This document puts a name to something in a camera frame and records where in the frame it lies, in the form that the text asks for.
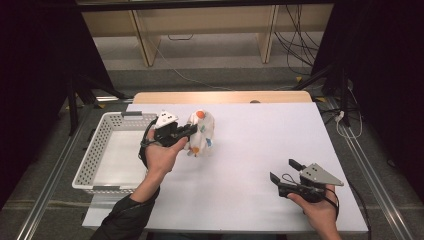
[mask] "hand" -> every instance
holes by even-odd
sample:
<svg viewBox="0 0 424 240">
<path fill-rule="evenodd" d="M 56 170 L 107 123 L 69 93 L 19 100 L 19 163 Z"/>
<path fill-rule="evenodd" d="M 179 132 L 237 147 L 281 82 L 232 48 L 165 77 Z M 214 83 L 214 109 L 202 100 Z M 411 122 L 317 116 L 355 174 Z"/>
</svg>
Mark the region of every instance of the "hand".
<svg viewBox="0 0 424 240">
<path fill-rule="evenodd" d="M 147 139 L 153 139 L 155 130 L 150 130 Z M 166 148 L 156 144 L 150 144 L 146 147 L 146 159 L 149 166 L 149 173 L 155 173 L 165 176 L 172 171 L 178 152 L 180 152 L 188 138 L 183 137 L 174 145 Z"/>
<path fill-rule="evenodd" d="M 153 139 L 154 130 L 150 130 L 147 139 Z M 130 198 L 136 202 L 145 202 L 149 200 L 162 183 L 165 175 L 172 171 L 178 153 L 184 148 L 188 138 L 181 138 L 177 143 L 170 147 L 161 147 L 150 144 L 146 147 L 146 160 L 149 166 L 146 178 L 131 194 Z"/>
<path fill-rule="evenodd" d="M 335 189 L 334 185 L 326 185 L 326 187 L 332 191 Z M 326 197 L 335 203 L 337 200 L 334 193 L 328 190 L 326 192 Z M 341 239 L 336 227 L 336 209 L 329 202 L 323 200 L 318 203 L 310 203 L 294 193 L 290 193 L 287 197 L 303 209 L 309 224 L 322 239 Z"/>
</svg>

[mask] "aluminum rail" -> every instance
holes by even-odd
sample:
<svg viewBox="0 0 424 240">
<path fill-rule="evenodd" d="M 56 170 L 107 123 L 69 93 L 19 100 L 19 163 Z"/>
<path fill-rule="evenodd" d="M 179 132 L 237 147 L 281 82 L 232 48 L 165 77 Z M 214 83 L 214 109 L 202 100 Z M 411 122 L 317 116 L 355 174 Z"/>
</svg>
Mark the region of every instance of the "aluminum rail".
<svg viewBox="0 0 424 240">
<path fill-rule="evenodd" d="M 329 105 L 331 108 L 335 108 L 337 104 L 334 102 L 334 99 L 329 101 Z M 414 240 L 416 238 L 413 237 L 411 230 L 406 225 L 405 220 L 403 219 L 401 213 L 396 208 L 393 200 L 389 196 L 386 188 L 378 177 L 377 172 L 374 170 L 370 161 L 368 160 L 365 152 L 363 151 L 361 145 L 358 140 L 354 137 L 355 134 L 350 127 L 345 127 L 339 125 L 342 134 L 346 137 L 345 140 L 353 153 L 353 156 L 358 163 L 359 168 L 364 174 L 365 180 L 371 188 L 371 191 L 374 194 L 378 204 L 380 205 L 381 210 L 383 211 L 386 219 L 393 230 L 393 233 L 396 235 L 397 239 L 402 240 Z"/>
<path fill-rule="evenodd" d="M 38 7 L 43 10 L 73 10 L 79 12 L 148 10 L 148 9 L 177 9 L 177 8 L 207 8 L 207 7 L 239 7 L 267 5 L 298 5 L 335 3 L 337 0 L 150 0 L 133 2 L 84 2 L 46 3 L 38 1 Z"/>
<path fill-rule="evenodd" d="M 46 207 L 49 203 L 51 196 L 53 195 L 56 186 L 62 176 L 63 170 L 74 150 L 76 141 L 81 133 L 81 129 L 84 126 L 86 119 L 88 118 L 89 113 L 91 112 L 92 106 L 85 106 L 81 113 L 81 124 L 79 124 L 78 128 L 75 130 L 75 133 L 68 138 L 68 141 L 63 148 L 59 159 L 57 160 L 53 170 L 44 185 L 41 193 L 32 207 L 30 213 L 28 214 L 26 220 L 21 226 L 21 230 L 17 237 L 18 240 L 23 239 L 32 239 L 35 230 L 37 229 L 38 224 L 41 221 L 41 218 L 46 210 Z"/>
</svg>

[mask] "plush toy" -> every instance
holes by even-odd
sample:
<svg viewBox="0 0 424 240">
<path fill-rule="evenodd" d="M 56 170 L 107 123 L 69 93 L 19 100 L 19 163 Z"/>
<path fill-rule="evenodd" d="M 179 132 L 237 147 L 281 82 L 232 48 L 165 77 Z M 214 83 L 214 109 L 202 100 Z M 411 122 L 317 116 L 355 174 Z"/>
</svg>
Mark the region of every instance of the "plush toy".
<svg viewBox="0 0 424 240">
<path fill-rule="evenodd" d="M 212 152 L 215 119 L 209 112 L 198 110 L 191 114 L 188 124 L 197 124 L 197 132 L 190 136 L 185 149 L 187 155 L 200 157 L 209 156 Z"/>
</svg>

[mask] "white tabletop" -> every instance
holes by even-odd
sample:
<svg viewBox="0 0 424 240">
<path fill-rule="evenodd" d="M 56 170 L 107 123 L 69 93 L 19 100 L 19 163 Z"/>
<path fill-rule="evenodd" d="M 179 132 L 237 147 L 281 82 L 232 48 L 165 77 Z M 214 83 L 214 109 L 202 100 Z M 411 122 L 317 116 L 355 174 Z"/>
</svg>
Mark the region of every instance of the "white tabletop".
<svg viewBox="0 0 424 240">
<path fill-rule="evenodd" d="M 215 118 L 213 155 L 195 158 L 180 152 L 161 185 L 147 230 L 180 232 L 294 233 L 312 231 L 302 209 L 278 196 L 269 172 L 299 173 L 288 165 L 318 163 L 345 183 L 336 187 L 341 232 L 367 227 L 348 186 L 314 103 L 131 104 L 128 111 L 179 116 L 184 125 L 198 109 Z M 122 196 L 93 198 L 83 226 L 97 227 Z"/>
</svg>

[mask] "black backdrop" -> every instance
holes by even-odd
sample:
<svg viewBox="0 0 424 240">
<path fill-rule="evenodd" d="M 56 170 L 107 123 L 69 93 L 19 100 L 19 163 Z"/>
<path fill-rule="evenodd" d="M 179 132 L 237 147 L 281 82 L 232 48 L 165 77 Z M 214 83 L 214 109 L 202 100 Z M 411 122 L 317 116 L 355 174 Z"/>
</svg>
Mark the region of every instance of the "black backdrop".
<svg viewBox="0 0 424 240">
<path fill-rule="evenodd" d="M 424 202 L 423 9 L 419 0 L 338 1 L 313 72 L 342 60 L 362 114 Z M 337 77 L 325 87 L 339 88 Z"/>
<path fill-rule="evenodd" d="M 57 119 L 66 79 L 85 74 L 112 86 L 81 14 L 34 3 L 0 3 L 0 208 Z"/>
</svg>

